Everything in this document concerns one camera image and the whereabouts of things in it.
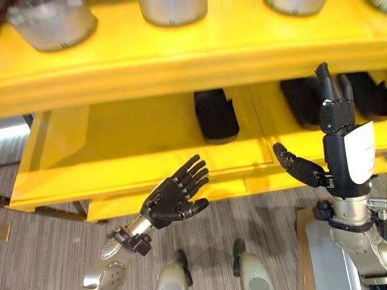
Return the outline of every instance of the robotic arm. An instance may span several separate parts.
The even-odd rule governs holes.
[[[375,161],[373,123],[356,125],[346,76],[339,76],[336,83],[326,63],[318,67],[316,75],[329,171],[290,153],[281,143],[273,150],[291,176],[306,185],[327,188],[331,201],[317,203],[315,219],[329,223],[332,239],[348,253],[366,285],[387,285],[387,202],[368,197]]]
[[[173,221],[191,218],[209,205],[205,198],[188,201],[209,181],[204,177],[209,172],[203,169],[206,162],[196,163],[199,159],[199,155],[195,155],[156,186],[143,203],[138,218],[130,225],[118,227],[108,236],[109,241],[101,250],[96,265],[85,275],[83,289],[120,289],[128,265],[138,254],[145,256],[151,250],[149,234],[154,228],[161,229]]]

